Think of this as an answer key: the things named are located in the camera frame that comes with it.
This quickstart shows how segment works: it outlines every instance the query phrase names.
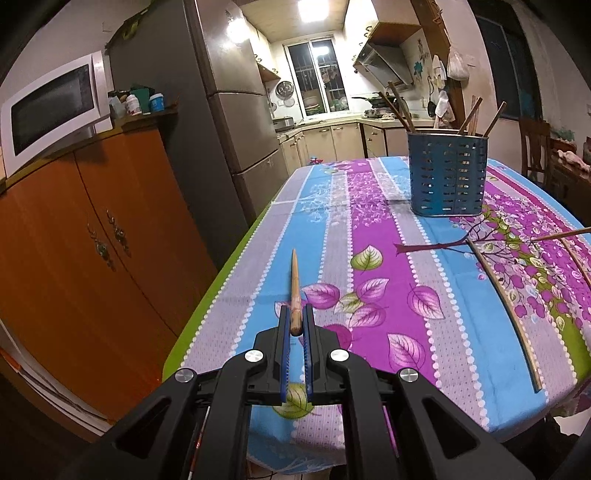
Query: cabinet handle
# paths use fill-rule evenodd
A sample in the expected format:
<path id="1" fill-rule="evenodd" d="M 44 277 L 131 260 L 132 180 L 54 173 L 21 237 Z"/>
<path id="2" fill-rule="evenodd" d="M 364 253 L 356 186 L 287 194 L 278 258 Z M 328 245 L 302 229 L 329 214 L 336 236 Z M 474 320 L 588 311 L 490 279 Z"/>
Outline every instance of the cabinet handle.
<path id="1" fill-rule="evenodd" d="M 131 257 L 131 253 L 129 253 L 129 246 L 127 245 L 127 239 L 125 237 L 124 230 L 117 225 L 115 221 L 115 217 L 113 217 L 109 211 L 107 210 L 107 220 L 113 226 L 113 232 L 115 233 L 115 239 L 121 244 L 123 250 L 127 254 L 128 257 Z"/>
<path id="2" fill-rule="evenodd" d="M 96 236 L 96 232 L 92 228 L 90 228 L 89 223 L 86 224 L 86 228 L 88 228 L 88 233 L 90 233 L 90 238 L 92 238 L 95 241 L 96 253 L 98 253 L 100 255 L 100 257 L 107 263 L 107 266 L 111 270 L 115 270 L 115 266 L 113 265 L 113 260 L 111 259 L 111 256 L 109 255 L 109 248 L 98 239 L 98 237 Z"/>

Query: floral tablecloth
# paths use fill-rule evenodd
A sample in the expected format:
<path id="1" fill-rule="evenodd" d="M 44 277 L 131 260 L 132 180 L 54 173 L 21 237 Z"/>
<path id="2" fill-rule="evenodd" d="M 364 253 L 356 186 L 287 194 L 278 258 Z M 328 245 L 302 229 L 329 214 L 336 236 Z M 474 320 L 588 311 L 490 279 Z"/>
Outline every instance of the floral tablecloth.
<path id="1" fill-rule="evenodd" d="M 298 169 L 218 275 L 165 377 L 220 368 L 275 326 L 295 248 L 316 323 L 373 367 L 418 369 L 499 439 L 552 407 L 575 409 L 591 372 L 591 249 L 587 236 L 544 237 L 579 223 L 493 160 L 480 216 L 420 217 L 409 199 L 405 158 Z M 288 403 L 252 411 L 249 457 L 273 471 L 345 462 L 338 407 L 309 404 L 303 379 L 292 338 Z"/>

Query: wooden chair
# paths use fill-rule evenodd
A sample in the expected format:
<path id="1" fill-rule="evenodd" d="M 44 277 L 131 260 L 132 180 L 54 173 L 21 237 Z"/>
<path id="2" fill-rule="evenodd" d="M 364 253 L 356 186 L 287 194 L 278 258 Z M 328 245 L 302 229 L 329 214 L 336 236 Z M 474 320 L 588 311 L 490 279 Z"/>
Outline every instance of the wooden chair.
<path id="1" fill-rule="evenodd" d="M 538 174 L 545 175 L 550 150 L 550 124 L 543 120 L 519 119 L 521 133 L 521 174 L 538 185 L 543 184 Z"/>

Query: kitchen cabinet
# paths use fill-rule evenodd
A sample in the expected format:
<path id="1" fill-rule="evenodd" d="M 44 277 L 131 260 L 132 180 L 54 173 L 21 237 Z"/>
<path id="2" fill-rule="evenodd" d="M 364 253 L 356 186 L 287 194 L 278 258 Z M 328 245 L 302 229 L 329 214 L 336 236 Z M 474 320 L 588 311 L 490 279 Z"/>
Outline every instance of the kitchen cabinet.
<path id="1" fill-rule="evenodd" d="M 359 124 L 335 125 L 330 129 L 337 161 L 365 158 Z"/>
<path id="2" fill-rule="evenodd" d="M 285 157 L 285 166 L 287 167 L 287 173 L 291 175 L 298 168 L 301 167 L 300 154 L 297 149 L 297 141 L 295 138 L 290 138 L 281 144 L 283 150 L 283 156 Z"/>
<path id="3" fill-rule="evenodd" d="M 411 0 L 349 0 L 343 32 L 349 54 L 355 60 L 378 30 L 378 44 L 399 45 L 419 28 Z"/>
<path id="4" fill-rule="evenodd" d="M 316 157 L 324 163 L 336 161 L 335 144 L 330 127 L 315 128 L 304 132 L 309 158 Z"/>
<path id="5" fill-rule="evenodd" d="M 364 125 L 363 132 L 365 134 L 365 145 L 367 147 L 368 158 L 387 156 L 384 130 Z"/>
<path id="6" fill-rule="evenodd" d="M 386 130 L 386 147 L 389 157 L 408 157 L 408 137 L 404 128 Z"/>
<path id="7" fill-rule="evenodd" d="M 298 155 L 300 156 L 300 164 L 302 167 L 307 167 L 310 164 L 310 155 L 308 154 L 308 147 L 306 146 L 306 139 L 303 133 L 295 136 L 295 143 L 297 145 Z"/>
<path id="8" fill-rule="evenodd" d="M 176 335 L 119 259 L 74 154 L 8 189 L 0 218 L 2 321 L 57 381 L 120 419 L 158 386 Z"/>
<path id="9" fill-rule="evenodd" d="M 0 195 L 0 318 L 58 382 L 114 420 L 160 384 L 216 275 L 156 121 L 33 163 Z"/>
<path id="10" fill-rule="evenodd" d="M 216 270 L 158 131 L 116 135 L 74 155 L 102 228 L 123 265 L 164 323 L 180 335 Z"/>

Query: plastic bag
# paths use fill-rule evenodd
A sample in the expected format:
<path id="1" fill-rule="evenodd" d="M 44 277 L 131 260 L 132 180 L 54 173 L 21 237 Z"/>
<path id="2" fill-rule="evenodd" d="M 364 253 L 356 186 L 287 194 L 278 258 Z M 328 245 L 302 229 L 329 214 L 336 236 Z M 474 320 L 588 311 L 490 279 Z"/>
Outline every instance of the plastic bag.
<path id="1" fill-rule="evenodd" d="M 462 60 L 462 56 L 455 48 L 449 49 L 449 61 L 447 62 L 447 76 L 454 80 L 467 80 L 470 78 L 470 71 Z"/>

